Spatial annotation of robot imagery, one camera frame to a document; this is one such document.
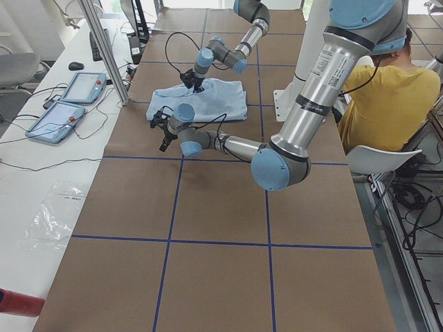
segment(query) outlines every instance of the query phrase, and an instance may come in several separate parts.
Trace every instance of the keyboard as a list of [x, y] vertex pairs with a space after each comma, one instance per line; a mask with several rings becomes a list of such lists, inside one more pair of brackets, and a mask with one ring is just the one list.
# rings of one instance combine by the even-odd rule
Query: keyboard
[[[103, 29], [103, 31], [105, 32], [105, 35], [108, 39], [109, 45], [111, 44], [111, 40], [109, 39], [109, 32], [108, 29]], [[92, 32], [89, 32], [89, 43], [91, 45], [91, 51], [92, 51], [92, 60], [93, 61], [101, 61], [103, 60], [101, 54], [100, 54], [100, 50], [98, 49], [98, 45], [92, 35]]]

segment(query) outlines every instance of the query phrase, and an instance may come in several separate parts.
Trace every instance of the label sticker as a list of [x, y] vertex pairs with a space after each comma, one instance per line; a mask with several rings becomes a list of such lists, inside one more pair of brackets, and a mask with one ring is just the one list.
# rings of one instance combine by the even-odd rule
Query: label sticker
[[330, 107], [326, 107], [323, 105], [319, 105], [315, 102], [312, 102], [311, 100], [303, 97], [302, 95], [298, 95], [296, 99], [297, 104], [299, 104], [302, 109], [318, 114], [320, 116], [327, 116], [329, 111], [331, 110]]
[[322, 80], [323, 85], [340, 90], [353, 66], [352, 58], [340, 53], [322, 50], [312, 73]]

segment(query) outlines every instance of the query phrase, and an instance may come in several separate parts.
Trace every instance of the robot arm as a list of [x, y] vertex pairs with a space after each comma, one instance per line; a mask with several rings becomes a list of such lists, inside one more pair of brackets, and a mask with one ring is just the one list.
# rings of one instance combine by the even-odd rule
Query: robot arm
[[212, 38], [208, 45], [200, 50], [194, 68], [180, 74], [181, 81], [188, 89], [194, 87], [195, 93], [203, 91], [201, 84], [214, 60], [236, 73], [242, 73], [247, 65], [246, 58], [251, 54], [253, 47], [268, 33], [271, 18], [268, 8], [260, 0], [235, 0], [234, 11], [251, 22], [252, 27], [234, 51], [225, 47], [221, 37]]
[[185, 156], [216, 149], [251, 161], [255, 181], [266, 190], [299, 183], [310, 170], [307, 148], [356, 62], [403, 48], [407, 12], [407, 0], [331, 0], [325, 45], [282, 129], [268, 143], [198, 131], [192, 126], [194, 111], [185, 104], [163, 128], [177, 135]]

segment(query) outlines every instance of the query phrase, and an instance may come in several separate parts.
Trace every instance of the blue joint cap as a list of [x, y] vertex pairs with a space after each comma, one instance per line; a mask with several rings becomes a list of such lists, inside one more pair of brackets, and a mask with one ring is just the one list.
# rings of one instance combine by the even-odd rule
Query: blue joint cap
[[262, 149], [251, 161], [255, 182], [265, 190], [282, 190], [289, 184], [289, 167], [283, 157], [272, 149]]
[[189, 104], [180, 104], [174, 111], [173, 115], [178, 121], [192, 122], [195, 117], [195, 111]]
[[235, 0], [235, 2], [234, 2], [234, 12], [235, 12], [235, 14], [237, 14], [237, 15], [239, 15], [239, 10], [238, 10], [238, 8], [239, 8], [239, 0]]
[[377, 44], [372, 51], [373, 54], [381, 54], [384, 51], [395, 52], [401, 50], [404, 47], [404, 41], [406, 36], [400, 39], [392, 40], [387, 43]]
[[200, 67], [208, 68], [214, 62], [214, 53], [209, 48], [200, 50], [197, 56], [197, 64]]
[[193, 142], [189, 140], [188, 142], [183, 142], [180, 144], [181, 151], [185, 157], [195, 157], [198, 156], [203, 148], [198, 142]]
[[217, 41], [221, 42], [223, 44], [223, 46], [225, 45], [223, 38], [221, 38], [220, 36], [214, 36], [210, 40], [217, 40]]
[[370, 26], [384, 17], [396, 0], [331, 0], [329, 15], [336, 26], [356, 30]]
[[233, 71], [235, 71], [238, 74], [241, 74], [246, 69], [247, 65], [248, 65], [248, 62], [245, 59], [242, 59], [234, 65]]

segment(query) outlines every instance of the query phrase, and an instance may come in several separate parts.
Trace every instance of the yellow shirt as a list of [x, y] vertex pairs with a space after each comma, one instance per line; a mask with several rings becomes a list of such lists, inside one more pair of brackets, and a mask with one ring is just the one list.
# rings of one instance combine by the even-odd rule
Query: yellow shirt
[[[374, 70], [356, 66], [345, 91], [368, 81]], [[401, 151], [425, 121], [439, 92], [440, 78], [434, 71], [380, 67], [371, 82], [350, 94], [352, 101], [338, 124], [345, 153], [357, 145]]]

